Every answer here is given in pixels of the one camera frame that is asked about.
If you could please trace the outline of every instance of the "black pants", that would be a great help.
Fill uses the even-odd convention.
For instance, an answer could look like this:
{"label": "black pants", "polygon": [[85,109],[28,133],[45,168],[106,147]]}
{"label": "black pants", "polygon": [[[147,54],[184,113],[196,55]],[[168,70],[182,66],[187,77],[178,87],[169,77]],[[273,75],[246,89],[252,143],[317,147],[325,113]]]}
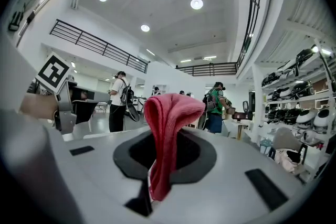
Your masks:
{"label": "black pants", "polygon": [[120,132],[124,125],[124,114],[126,106],[117,106],[112,104],[110,106],[109,127],[110,132]]}

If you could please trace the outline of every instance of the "white t-shirt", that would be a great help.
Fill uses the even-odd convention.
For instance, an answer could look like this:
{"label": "white t-shirt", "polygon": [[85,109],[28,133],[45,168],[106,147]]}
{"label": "white t-shirt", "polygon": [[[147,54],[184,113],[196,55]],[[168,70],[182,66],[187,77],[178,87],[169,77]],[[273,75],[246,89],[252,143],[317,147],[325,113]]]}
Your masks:
{"label": "white t-shirt", "polygon": [[128,86],[129,83],[128,83],[126,78],[122,78],[122,79],[125,83],[121,79],[117,79],[112,86],[111,90],[117,92],[116,95],[112,95],[112,104],[113,105],[117,105],[117,106],[126,105],[125,103],[121,102],[120,97],[121,97],[123,89],[126,86]]}

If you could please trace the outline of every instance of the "red cloth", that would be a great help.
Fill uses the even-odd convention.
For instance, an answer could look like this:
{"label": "red cloth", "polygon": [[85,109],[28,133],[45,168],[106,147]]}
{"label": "red cloth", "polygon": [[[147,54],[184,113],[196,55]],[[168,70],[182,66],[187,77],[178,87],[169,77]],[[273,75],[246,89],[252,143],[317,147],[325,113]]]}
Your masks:
{"label": "red cloth", "polygon": [[197,120],[205,104],[177,93],[155,95],[145,103],[145,117],[156,147],[156,162],[152,167],[150,193],[154,200],[163,200],[170,190],[169,175],[176,170],[177,132]]}

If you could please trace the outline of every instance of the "black railing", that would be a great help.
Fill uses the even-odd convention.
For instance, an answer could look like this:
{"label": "black railing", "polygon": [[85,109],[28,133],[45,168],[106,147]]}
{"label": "black railing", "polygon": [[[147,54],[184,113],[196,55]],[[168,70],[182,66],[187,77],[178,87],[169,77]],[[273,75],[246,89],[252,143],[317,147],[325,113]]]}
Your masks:
{"label": "black railing", "polygon": [[124,65],[132,67],[140,72],[147,72],[146,62],[108,43],[107,41],[102,40],[99,37],[96,37],[61,20],[56,20],[56,23],[50,34],[83,48],[92,50],[117,62],[123,63]]}
{"label": "black railing", "polygon": [[250,46],[251,40],[254,36],[253,32],[256,27],[259,9],[260,9],[260,0],[250,0],[250,8],[248,12],[248,21],[247,21],[245,38],[244,38],[242,50],[240,51],[240,54],[237,60],[238,67],[240,67],[240,65],[242,64],[241,62],[243,61],[247,53],[248,47]]}
{"label": "black railing", "polygon": [[221,76],[235,75],[237,73],[236,62],[208,63],[207,65],[177,67],[176,69],[192,76]]}

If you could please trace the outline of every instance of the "backpack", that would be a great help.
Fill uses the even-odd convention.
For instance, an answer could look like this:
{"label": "backpack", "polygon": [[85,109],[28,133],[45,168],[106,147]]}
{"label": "backpack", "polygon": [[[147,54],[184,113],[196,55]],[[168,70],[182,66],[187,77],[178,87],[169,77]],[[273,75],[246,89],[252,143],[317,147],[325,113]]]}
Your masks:
{"label": "backpack", "polygon": [[214,98],[211,94],[215,91],[216,89],[213,89],[209,91],[203,98],[203,103],[205,103],[205,111],[206,112],[211,112],[217,107],[216,103],[216,98]]}
{"label": "backpack", "polygon": [[122,103],[125,103],[125,104],[133,104],[134,92],[133,92],[130,84],[128,84],[128,86],[127,86],[125,81],[123,79],[121,79],[121,80],[125,84],[126,87],[122,90],[120,100],[121,100]]}

